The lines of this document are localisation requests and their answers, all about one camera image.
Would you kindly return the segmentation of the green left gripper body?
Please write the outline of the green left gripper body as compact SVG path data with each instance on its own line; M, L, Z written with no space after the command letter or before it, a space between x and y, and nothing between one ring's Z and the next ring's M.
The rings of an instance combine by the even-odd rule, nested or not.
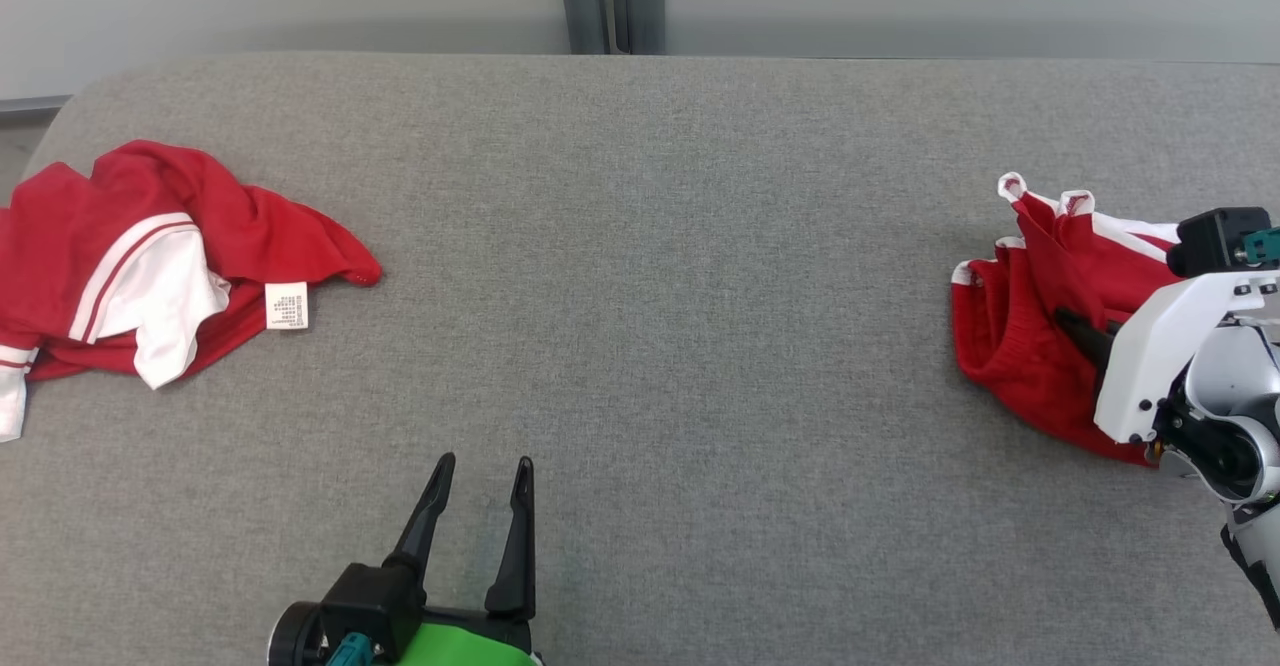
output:
M525 617L428 608L396 666L545 666Z

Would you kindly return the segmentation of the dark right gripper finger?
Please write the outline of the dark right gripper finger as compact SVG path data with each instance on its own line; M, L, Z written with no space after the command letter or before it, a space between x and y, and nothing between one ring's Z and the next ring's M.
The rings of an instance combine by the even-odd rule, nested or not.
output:
M1070 309L1056 309L1055 321L1094 370L1103 373L1117 334L1117 323L1107 320L1103 328L1096 328L1091 319Z

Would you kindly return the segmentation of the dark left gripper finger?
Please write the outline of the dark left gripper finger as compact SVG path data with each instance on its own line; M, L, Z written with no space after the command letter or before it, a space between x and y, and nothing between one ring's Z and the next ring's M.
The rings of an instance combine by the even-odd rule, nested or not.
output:
M385 557L387 567L425 573L439 517L445 512L456 469L456 455L439 457L396 548Z
M536 546L534 464L520 459L509 496L511 523L499 571L486 592L485 611L493 619L534 619L536 615Z

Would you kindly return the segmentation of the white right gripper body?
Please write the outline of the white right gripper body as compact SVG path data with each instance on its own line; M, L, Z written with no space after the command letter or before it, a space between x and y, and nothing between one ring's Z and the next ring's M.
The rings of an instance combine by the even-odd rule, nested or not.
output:
M1156 402L1230 313L1265 306L1280 270L1219 272L1157 289L1114 338L1094 424L1117 443L1155 437Z

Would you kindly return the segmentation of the red shorts white trim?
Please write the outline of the red shorts white trim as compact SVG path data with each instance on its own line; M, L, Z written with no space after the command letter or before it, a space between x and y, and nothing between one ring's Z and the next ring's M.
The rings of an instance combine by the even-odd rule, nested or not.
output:
M1112 218L1087 190L1056 199L1004 174L1019 233L996 242L992 259L960 263L951 277L957 365L1038 432L1106 459L1144 465L1138 444L1121 444L1094 424L1098 368L1056 321L1059 310L1103 330L1124 324L1158 288L1172 284L1166 255L1172 223Z

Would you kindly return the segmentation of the red shirt white sleeves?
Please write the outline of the red shirt white sleeves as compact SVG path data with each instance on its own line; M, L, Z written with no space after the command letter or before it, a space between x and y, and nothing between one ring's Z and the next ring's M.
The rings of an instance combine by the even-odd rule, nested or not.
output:
M0 443L23 432L28 382L100 370L159 389L307 328L312 287L381 274L342 224L204 151L137 140L90 174L55 163L0 207Z

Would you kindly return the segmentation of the grey cylindrical post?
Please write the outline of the grey cylindrical post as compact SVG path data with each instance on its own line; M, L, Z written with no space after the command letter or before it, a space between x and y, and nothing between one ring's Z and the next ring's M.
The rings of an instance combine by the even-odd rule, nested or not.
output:
M666 55L666 0L627 0L627 13L628 51L632 55Z
M611 53L605 0L563 0L564 22L573 55Z

